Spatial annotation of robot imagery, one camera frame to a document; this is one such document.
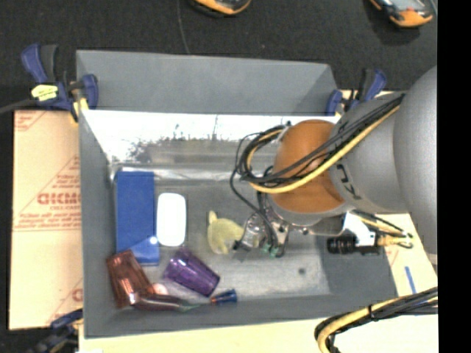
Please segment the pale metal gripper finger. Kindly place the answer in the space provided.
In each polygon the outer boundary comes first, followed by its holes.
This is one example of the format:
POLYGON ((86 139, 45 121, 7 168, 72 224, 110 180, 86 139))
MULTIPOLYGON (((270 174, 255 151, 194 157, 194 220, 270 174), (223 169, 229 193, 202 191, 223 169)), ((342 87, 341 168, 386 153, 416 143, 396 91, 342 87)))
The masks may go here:
POLYGON ((263 222, 258 214, 252 214, 244 222, 244 230, 246 233, 260 235, 263 234, 263 222))
POLYGON ((258 249, 260 246, 260 242, 261 239, 258 235, 247 233, 234 242, 233 250, 238 251, 240 249, 243 249, 249 252, 253 249, 258 249))

